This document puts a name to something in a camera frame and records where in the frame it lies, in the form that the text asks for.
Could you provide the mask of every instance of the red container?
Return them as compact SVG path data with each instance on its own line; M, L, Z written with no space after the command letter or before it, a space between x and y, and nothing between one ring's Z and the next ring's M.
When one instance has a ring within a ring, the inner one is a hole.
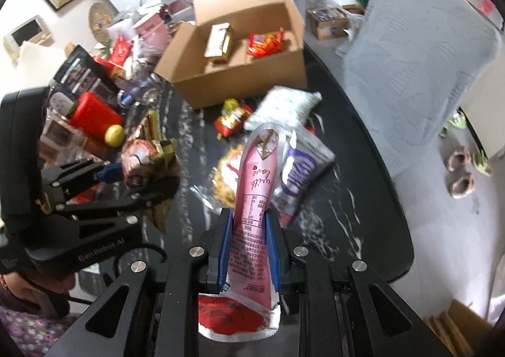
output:
M79 98L79 105L70 118L70 125L81 128L86 135L104 142L105 132L112 125L121 125L123 119L92 92Z

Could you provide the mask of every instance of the black package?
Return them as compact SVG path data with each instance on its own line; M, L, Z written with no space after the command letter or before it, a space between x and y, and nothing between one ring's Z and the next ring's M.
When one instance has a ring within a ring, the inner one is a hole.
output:
M92 92L118 110L117 96L119 88L109 78L105 68L97 63L88 52L78 45L62 64L54 76L52 93L62 92L73 101L77 101L84 92Z

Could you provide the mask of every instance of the human hand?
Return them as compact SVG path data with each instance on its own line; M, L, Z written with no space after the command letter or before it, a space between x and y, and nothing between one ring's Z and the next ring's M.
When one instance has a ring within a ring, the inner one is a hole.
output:
M55 293L66 293L72 290L75 286L75 275L70 275L62 280L53 279L47 276L42 276L39 272L35 270L30 270L25 272L25 275L32 282L42 286ZM25 279L23 279L18 273L9 273L3 276L7 288L9 291L21 300L27 300L32 303L37 304L34 291L39 291L32 287Z

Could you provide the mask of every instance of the purple logo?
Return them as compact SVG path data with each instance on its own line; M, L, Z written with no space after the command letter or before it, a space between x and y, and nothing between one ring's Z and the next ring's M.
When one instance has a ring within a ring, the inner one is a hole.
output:
M289 173L287 175L287 181L285 181L284 174L282 174L281 188L287 195L296 197L304 188L307 179L309 179L311 174L315 171L317 162L309 154L293 149L291 146L287 154L288 158L284 170L288 170ZM289 161L292 161L291 168L288 166Z

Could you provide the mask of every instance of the open cardboard box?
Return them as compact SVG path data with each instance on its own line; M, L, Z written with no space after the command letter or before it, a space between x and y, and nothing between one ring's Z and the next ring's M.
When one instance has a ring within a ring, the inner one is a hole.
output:
M275 85L306 88L304 20L293 0L194 0L194 9L197 25L181 25L155 69L193 108L262 94ZM231 57L212 64L205 48L212 25L223 22L233 30ZM281 27L282 53L246 55L249 34Z

